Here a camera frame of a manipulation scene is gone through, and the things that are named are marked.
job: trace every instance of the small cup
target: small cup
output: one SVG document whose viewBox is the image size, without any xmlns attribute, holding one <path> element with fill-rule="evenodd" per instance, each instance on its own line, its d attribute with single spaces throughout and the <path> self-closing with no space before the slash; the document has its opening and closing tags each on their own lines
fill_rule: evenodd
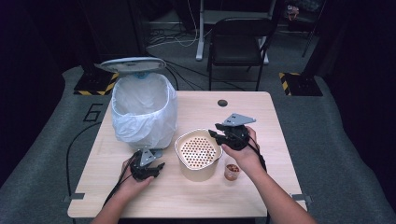
<svg viewBox="0 0 396 224">
<path fill-rule="evenodd" d="M 227 158 L 227 160 L 225 161 L 224 177 L 227 180 L 235 181 L 240 173 L 241 170 L 236 165 L 236 161 L 231 157 Z"/>
</svg>

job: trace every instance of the black and yellow hazard tape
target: black and yellow hazard tape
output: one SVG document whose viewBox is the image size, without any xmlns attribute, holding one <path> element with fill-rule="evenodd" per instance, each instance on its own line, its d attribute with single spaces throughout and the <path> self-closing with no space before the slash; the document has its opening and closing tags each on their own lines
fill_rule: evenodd
<svg viewBox="0 0 396 224">
<path fill-rule="evenodd" d="M 111 77 L 107 87 L 103 91 L 74 91 L 76 95 L 109 95 L 116 84 L 117 78 L 119 77 L 118 73 L 113 74 Z"/>
<path fill-rule="evenodd" d="M 286 74 L 299 76 L 300 73 L 279 73 L 279 77 L 280 77 L 280 81 L 282 83 L 283 91 L 285 92 L 286 95 L 291 95 L 290 87 L 289 87 L 289 84 L 288 84 L 288 82 L 286 80 Z"/>
</svg>

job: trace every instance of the forearm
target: forearm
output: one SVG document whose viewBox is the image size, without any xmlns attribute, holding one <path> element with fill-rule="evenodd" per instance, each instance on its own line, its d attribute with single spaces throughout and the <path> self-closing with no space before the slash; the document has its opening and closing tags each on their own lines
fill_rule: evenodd
<svg viewBox="0 0 396 224">
<path fill-rule="evenodd" d="M 128 200 L 122 195 L 117 193 L 107 202 L 102 208 L 96 218 L 92 221 L 92 224 L 112 224 L 118 223 L 123 209 L 128 204 Z"/>
<path fill-rule="evenodd" d="M 263 169 L 249 172 L 275 223 L 316 223 Z"/>
</svg>

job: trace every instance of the person's left hand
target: person's left hand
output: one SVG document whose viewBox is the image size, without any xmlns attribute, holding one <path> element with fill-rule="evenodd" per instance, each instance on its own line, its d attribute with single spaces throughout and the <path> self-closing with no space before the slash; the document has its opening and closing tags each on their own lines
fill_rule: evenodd
<svg viewBox="0 0 396 224">
<path fill-rule="evenodd" d="M 121 174 L 125 167 L 128 165 L 128 160 L 122 164 Z M 151 181 L 154 179 L 154 176 L 150 176 L 143 181 L 137 181 L 134 179 L 131 173 L 131 169 L 128 167 L 124 176 L 122 177 L 123 183 L 120 185 L 119 190 L 116 192 L 116 195 L 119 194 L 121 197 L 131 201 L 134 197 L 136 197 L 143 189 L 145 189 Z"/>
</svg>

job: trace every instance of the gray carpet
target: gray carpet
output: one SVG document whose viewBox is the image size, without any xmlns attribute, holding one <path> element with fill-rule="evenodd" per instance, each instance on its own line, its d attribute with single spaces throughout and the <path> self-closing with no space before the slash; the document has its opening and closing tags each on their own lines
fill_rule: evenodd
<svg viewBox="0 0 396 224">
<path fill-rule="evenodd" d="M 313 43 L 306 57 L 302 58 L 305 43 L 303 35 L 276 34 L 268 52 L 270 63 L 264 67 L 260 91 L 268 91 L 273 97 L 302 191 L 314 200 L 309 213 L 319 223 L 396 223 L 396 215 L 374 173 L 361 161 L 344 133 L 337 106 L 323 79 L 316 77 L 322 97 L 287 96 L 283 92 L 278 73 L 304 70 L 315 45 Z M 189 47 L 178 43 L 163 44 L 148 48 L 148 51 L 206 75 L 207 45 L 202 62 L 194 60 L 196 42 Z M 189 85 L 178 75 L 175 75 L 176 83 L 165 69 L 158 72 L 166 75 L 180 90 L 207 90 L 207 77 L 169 65 L 195 84 Z M 240 74 L 245 72 L 245 68 L 224 71 Z M 216 74 L 221 72 L 223 70 L 216 68 Z M 0 189 L 0 223 L 72 223 L 72 218 L 67 215 L 69 203 L 63 202 L 68 194 L 67 150 L 73 143 L 69 148 L 69 176 L 71 190 L 74 191 L 99 129 L 96 123 L 102 120 L 111 97 L 74 95 L 73 88 L 81 75 L 80 67 L 64 73 L 66 87 L 63 99 Z M 254 87 L 254 84 L 241 85 Z M 218 87 L 239 91 L 227 84 L 220 83 Z M 93 110 L 100 111 L 99 116 L 96 121 L 84 121 L 92 104 L 97 104 Z M 77 223 L 89 221 L 76 220 Z M 263 219 L 258 218 L 257 222 L 262 223 Z"/>
</svg>

